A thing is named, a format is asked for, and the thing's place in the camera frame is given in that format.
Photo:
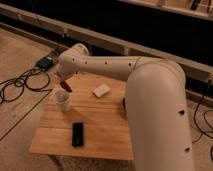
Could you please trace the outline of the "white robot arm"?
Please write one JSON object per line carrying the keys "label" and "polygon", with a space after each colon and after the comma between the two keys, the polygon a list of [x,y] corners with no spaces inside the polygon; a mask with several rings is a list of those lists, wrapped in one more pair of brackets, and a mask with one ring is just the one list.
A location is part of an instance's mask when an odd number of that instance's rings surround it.
{"label": "white robot arm", "polygon": [[81,71],[126,83],[125,109],[136,171],[195,171],[186,76],[171,60],[91,56],[78,43],[58,58],[60,81]]}

